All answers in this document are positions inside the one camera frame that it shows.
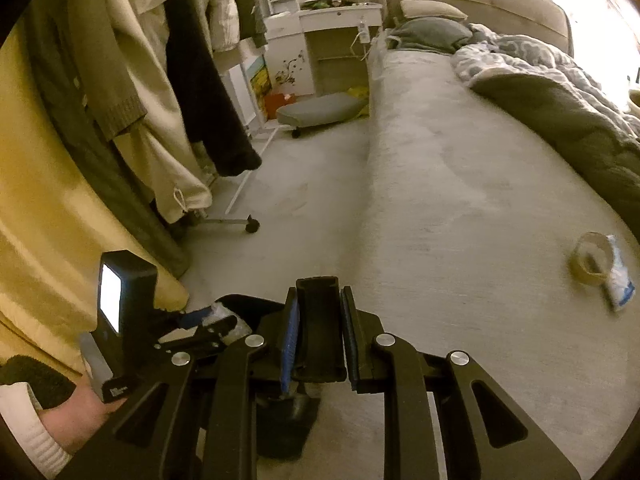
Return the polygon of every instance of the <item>gray cushion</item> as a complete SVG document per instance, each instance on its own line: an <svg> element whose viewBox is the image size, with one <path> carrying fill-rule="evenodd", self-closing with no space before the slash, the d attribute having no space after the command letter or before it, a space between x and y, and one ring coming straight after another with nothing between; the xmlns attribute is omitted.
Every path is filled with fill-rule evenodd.
<svg viewBox="0 0 640 480"><path fill-rule="evenodd" d="M402 15L411 20L413 18L447 18L454 22L463 22L468 16L459 8L437 0L402 0L400 1Z"/></svg>
<svg viewBox="0 0 640 480"><path fill-rule="evenodd" d="M281 124L297 128L337 123L355 117L367 104L366 99L345 92L313 97L278 108L276 116Z"/></svg>
<svg viewBox="0 0 640 480"><path fill-rule="evenodd" d="M392 30L388 38L397 42L396 49L455 54L457 49L469 42L471 36L471 31L462 23L430 16L403 23Z"/></svg>

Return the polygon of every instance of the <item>metal screw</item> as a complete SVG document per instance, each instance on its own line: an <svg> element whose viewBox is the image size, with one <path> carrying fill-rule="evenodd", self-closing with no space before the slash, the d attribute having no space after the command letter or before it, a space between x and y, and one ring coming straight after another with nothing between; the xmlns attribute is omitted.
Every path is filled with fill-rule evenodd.
<svg viewBox="0 0 640 480"><path fill-rule="evenodd" d="M264 338L259 334L253 334L247 336L244 340L244 344L251 348L258 348L258 346L264 345Z"/></svg>
<svg viewBox="0 0 640 480"><path fill-rule="evenodd" d="M451 362L455 365L458 366L464 366L466 364L468 364L469 362L469 356L466 355L464 352L453 352L450 357Z"/></svg>
<svg viewBox="0 0 640 480"><path fill-rule="evenodd" d="M189 364L189 361L191 361L191 356L187 354L187 352L176 352L171 357L171 362L176 366L187 365Z"/></svg>
<svg viewBox="0 0 640 480"><path fill-rule="evenodd" d="M391 334L378 334L376 336L376 343L380 346L393 346L396 343L396 338Z"/></svg>

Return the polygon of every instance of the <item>desk cabinet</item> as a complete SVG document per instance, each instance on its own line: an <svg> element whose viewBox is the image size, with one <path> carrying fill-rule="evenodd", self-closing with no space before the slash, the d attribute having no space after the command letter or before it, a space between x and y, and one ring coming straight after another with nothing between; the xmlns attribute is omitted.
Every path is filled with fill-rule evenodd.
<svg viewBox="0 0 640 480"><path fill-rule="evenodd" d="M265 60L276 91L323 95L366 86L365 46L356 41L351 51L361 23L375 36L382 26L382 6L300 10L267 18Z"/></svg>

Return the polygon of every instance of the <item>small screen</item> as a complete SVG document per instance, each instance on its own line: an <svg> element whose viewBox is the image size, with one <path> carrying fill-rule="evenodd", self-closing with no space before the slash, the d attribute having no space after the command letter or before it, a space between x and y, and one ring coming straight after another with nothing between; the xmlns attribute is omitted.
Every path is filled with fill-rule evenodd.
<svg viewBox="0 0 640 480"><path fill-rule="evenodd" d="M113 329L120 333L120 278L106 265L102 266L100 282L100 310Z"/></svg>

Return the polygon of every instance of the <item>caster wheel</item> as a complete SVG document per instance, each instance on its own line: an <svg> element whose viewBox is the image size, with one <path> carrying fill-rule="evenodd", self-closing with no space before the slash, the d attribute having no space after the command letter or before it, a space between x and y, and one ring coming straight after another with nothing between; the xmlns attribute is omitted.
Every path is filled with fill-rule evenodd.
<svg viewBox="0 0 640 480"><path fill-rule="evenodd" d="M244 230L248 233L253 234L257 232L258 229L260 229L260 222L258 222L255 218L249 216L249 218L246 220L246 227L244 228Z"/></svg>

